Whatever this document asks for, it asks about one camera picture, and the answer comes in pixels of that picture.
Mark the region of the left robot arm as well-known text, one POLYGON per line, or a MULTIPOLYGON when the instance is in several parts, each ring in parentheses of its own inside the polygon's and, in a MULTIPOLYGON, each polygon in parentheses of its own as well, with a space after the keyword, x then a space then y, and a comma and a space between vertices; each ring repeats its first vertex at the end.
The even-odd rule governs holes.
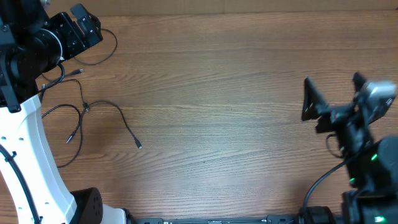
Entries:
POLYGON ((45 1, 1 2, 1 174, 19 223, 131 223, 97 188, 70 191, 50 150, 36 79, 102 41, 81 4, 49 17, 45 1))

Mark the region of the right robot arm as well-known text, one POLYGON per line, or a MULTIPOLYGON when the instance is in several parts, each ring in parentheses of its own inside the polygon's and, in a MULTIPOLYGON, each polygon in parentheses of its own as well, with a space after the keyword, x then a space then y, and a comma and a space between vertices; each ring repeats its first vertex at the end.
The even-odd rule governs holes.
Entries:
POLYGON ((302 121, 316 120, 318 134, 337 139, 341 162, 310 187, 294 223, 397 223, 397 136, 375 141, 370 131, 371 123, 396 99, 397 85, 356 72, 352 102, 331 106, 310 77, 303 84, 302 121), (342 167, 347 168, 352 189, 342 194, 341 215, 328 207, 309 206, 313 191, 342 167))

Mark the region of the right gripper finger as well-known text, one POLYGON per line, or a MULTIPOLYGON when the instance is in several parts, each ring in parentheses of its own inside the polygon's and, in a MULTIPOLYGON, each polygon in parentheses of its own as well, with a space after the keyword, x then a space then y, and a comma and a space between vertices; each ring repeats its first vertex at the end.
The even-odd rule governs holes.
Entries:
POLYGON ((354 84, 354 91, 358 92, 362 89, 363 85, 367 82, 367 79, 359 72, 355 72, 352 78, 354 84))
POLYGON ((304 80, 304 99, 302 108, 302 121, 318 119, 328 108, 328 103, 316 88, 313 80, 307 77, 304 80))

